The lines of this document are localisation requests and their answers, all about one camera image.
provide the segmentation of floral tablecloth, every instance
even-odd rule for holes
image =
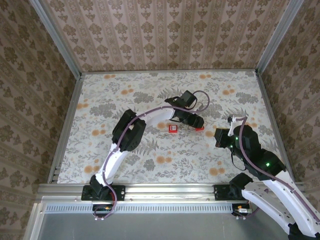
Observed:
[[[86,75],[73,119],[58,183],[88,183],[102,166],[112,130],[127,109],[142,113],[184,91],[206,91],[211,102],[200,113],[203,131],[163,121],[147,128],[138,148],[129,153],[115,183],[220,183],[240,173],[230,152],[216,148],[216,128],[228,128],[230,114],[248,116],[262,146],[280,157],[265,103],[253,71],[186,71]],[[207,104],[197,93],[196,108]],[[177,124],[178,133],[168,133]],[[243,168],[235,157],[234,164]]]

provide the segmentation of patterned floor surface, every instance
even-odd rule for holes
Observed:
[[[115,183],[219,183],[240,170],[227,149],[215,147],[216,128],[228,128],[230,114],[248,116],[262,146],[279,150],[253,71],[195,71],[86,75],[73,119],[58,183],[88,183],[109,152],[112,130],[127,109],[142,113],[185,90],[206,91],[210,106],[200,113],[205,130],[181,123],[167,133],[171,121],[147,128],[139,147],[121,164]],[[207,104],[197,93],[197,107]],[[243,168],[235,157],[234,163]]]

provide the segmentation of patterned wall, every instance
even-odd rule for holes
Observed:
[[[35,10],[0,1],[0,239],[23,236],[75,79]]]
[[[262,79],[296,180],[319,209],[320,1],[304,1]]]
[[[81,72],[253,69],[289,0],[42,0]]]

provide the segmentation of small red object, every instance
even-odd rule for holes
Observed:
[[[169,125],[169,133],[176,134],[178,132],[178,125]]]
[[[196,128],[195,130],[199,132],[199,131],[205,130],[205,127],[203,126],[202,128]]]

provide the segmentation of purple cable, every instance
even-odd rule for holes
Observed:
[[[259,167],[257,167],[249,158],[248,156],[246,155],[246,152],[244,150],[244,147],[242,145],[242,133],[243,133],[243,130],[244,130],[244,126],[245,126],[245,123],[247,121],[247,117],[243,117],[243,118],[239,118],[237,119],[237,121],[242,121],[242,124],[241,124],[241,127],[240,127],[240,133],[239,133],[239,145],[240,145],[240,149],[241,149],[241,153],[243,155],[243,157],[246,159],[246,161],[255,169],[257,170],[258,172],[268,176],[269,178],[273,179],[273,180],[276,180],[278,181],[279,183],[283,184],[284,186],[286,186],[288,189],[290,189],[290,191],[299,199],[299,201],[302,203],[302,205],[307,209],[307,211],[313,216],[313,218],[316,220],[316,222],[320,222],[320,219],[318,218],[318,216],[314,213],[314,211],[312,211],[312,209],[308,206],[308,204],[304,201],[304,199],[295,191],[295,189],[290,186],[288,183],[286,183],[285,181],[283,181],[282,179],[276,177],[276,176],[273,176],[269,173],[267,173],[266,171],[260,169]]]
[[[197,113],[200,113],[200,112],[203,112],[204,110],[206,110],[208,107],[209,107],[209,104],[210,104],[210,97],[209,95],[205,92],[205,91],[202,91],[202,90],[197,90],[195,91],[193,94],[196,94],[196,93],[203,93],[206,95],[206,97],[208,98],[208,103],[206,104],[205,108],[201,109],[201,110],[196,110],[196,111],[192,111],[192,110],[188,110],[188,109],[184,109],[182,107],[177,107],[177,106],[159,106],[159,107],[156,107],[154,109],[151,109],[149,111],[146,111],[136,117],[134,117],[129,123],[128,125],[125,127],[125,129],[123,130],[123,133],[121,134],[119,140],[118,140],[118,143],[116,145],[116,148],[113,149],[112,152],[109,153],[109,155],[106,157],[105,161],[104,161],[104,165],[103,165],[103,169],[102,169],[102,178],[103,178],[103,181],[104,181],[104,184],[111,190],[111,192],[113,193],[114,195],[114,204],[112,206],[112,209],[110,210],[110,212],[105,215],[104,217],[102,217],[103,219],[106,219],[107,217],[109,217],[113,212],[114,210],[116,209],[116,205],[117,205],[117,194],[115,192],[115,190],[107,183],[107,180],[106,180],[106,176],[104,174],[104,172],[106,171],[106,166],[107,166],[107,163],[110,159],[110,157],[116,152],[119,150],[119,147],[120,147],[120,143],[122,141],[122,139],[124,138],[127,130],[129,129],[129,127],[138,119],[138,118],[141,118],[141,117],[144,117],[145,115],[148,115],[154,111],[157,111],[157,110],[161,110],[161,109],[177,109],[177,110],[182,110],[182,111],[185,111],[187,113],[193,113],[193,114],[197,114]]]

